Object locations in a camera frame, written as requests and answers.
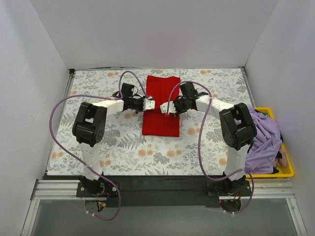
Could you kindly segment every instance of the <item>red towel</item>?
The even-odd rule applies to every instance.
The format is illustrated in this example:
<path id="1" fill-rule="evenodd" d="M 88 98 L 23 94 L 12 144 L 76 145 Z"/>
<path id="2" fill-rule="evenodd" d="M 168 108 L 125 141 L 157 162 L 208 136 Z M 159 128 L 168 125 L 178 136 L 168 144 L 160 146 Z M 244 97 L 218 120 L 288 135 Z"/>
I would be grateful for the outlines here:
<path id="1" fill-rule="evenodd" d="M 143 135 L 179 137 L 179 116 L 162 114 L 160 105 L 168 101 L 172 89 L 180 81 L 181 79 L 175 76 L 160 78 L 148 75 L 147 95 L 153 97 L 156 107 L 143 114 Z M 171 101 L 175 100 L 178 95 L 179 86 L 174 90 Z"/>

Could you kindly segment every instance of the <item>purple cloth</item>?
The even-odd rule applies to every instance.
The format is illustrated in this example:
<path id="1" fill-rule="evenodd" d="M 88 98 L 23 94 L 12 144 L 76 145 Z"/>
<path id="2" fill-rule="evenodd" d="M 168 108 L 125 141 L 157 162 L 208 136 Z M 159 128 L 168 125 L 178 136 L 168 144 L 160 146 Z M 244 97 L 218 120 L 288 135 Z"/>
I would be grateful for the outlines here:
<path id="1" fill-rule="evenodd" d="M 281 147 L 280 129 L 278 124 L 269 116 L 256 112 L 248 106 L 257 129 L 257 135 L 249 153 L 247 153 L 245 170 L 252 174 L 270 174 L 277 153 Z"/>

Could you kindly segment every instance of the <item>white wall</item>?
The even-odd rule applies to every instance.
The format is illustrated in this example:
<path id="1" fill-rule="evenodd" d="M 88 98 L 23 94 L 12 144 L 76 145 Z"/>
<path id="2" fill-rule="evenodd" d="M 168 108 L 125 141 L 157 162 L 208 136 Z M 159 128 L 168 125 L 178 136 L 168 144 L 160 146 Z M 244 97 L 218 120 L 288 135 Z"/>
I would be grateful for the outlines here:
<path id="1" fill-rule="evenodd" d="M 31 0 L 68 68 L 244 66 L 278 0 Z"/>
<path id="2" fill-rule="evenodd" d="M 68 71 L 29 0 L 0 0 L 0 235 L 17 236 L 52 139 Z"/>
<path id="3" fill-rule="evenodd" d="M 245 67 L 257 106 L 279 122 L 297 203 L 315 235 L 315 1 L 280 0 Z"/>

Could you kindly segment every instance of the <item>floral tablecloth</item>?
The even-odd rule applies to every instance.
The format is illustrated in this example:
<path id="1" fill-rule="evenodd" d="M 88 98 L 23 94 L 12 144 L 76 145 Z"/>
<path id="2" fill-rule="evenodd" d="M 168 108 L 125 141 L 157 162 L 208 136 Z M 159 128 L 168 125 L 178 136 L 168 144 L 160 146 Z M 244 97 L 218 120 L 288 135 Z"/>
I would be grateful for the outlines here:
<path id="1" fill-rule="evenodd" d="M 118 90 L 119 76 L 124 70 L 77 71 L 71 95 L 110 96 Z M 135 69 L 144 87 L 148 75 L 177 76 L 207 86 L 213 97 L 237 104 L 251 105 L 240 69 Z M 137 84 L 131 74 L 124 82 Z M 97 99 L 73 98 L 67 101 L 57 139 L 71 152 L 81 155 L 72 135 L 72 126 L 84 101 Z M 197 139 L 204 113 L 189 111 L 180 116 L 180 137 L 143 136 L 143 113 L 131 110 L 112 115 L 106 120 L 105 135 L 100 146 L 100 164 L 105 175 L 201 175 L 197 157 Z M 224 143 L 219 120 L 208 116 L 202 134 L 203 165 L 210 175 L 221 175 L 226 166 L 227 145 Z M 47 175 L 80 175 L 83 165 L 54 145 L 47 166 Z"/>

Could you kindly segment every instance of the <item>yellow plastic bin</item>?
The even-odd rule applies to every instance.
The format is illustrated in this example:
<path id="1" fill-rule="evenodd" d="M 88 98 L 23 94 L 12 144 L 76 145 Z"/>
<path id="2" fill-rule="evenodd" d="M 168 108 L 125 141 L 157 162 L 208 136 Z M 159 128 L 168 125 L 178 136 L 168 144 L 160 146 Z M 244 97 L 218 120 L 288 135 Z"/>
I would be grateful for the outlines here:
<path id="1" fill-rule="evenodd" d="M 272 114 L 272 111 L 268 107 L 256 107 L 256 110 L 267 114 L 272 119 L 275 119 L 274 115 Z M 253 178 L 289 178 L 289 177 L 294 176 L 294 171 L 293 171 L 292 164 L 291 164 L 289 155 L 287 153 L 286 147 L 285 147 L 284 144 L 282 144 L 282 147 L 285 149 L 286 157 L 287 157 L 287 160 L 289 162 L 289 166 L 287 166 L 287 167 L 279 167 L 279 166 L 277 166 L 277 170 L 279 171 L 279 173 L 276 173 L 276 174 L 264 174 L 264 175 L 253 175 L 252 176 Z"/>

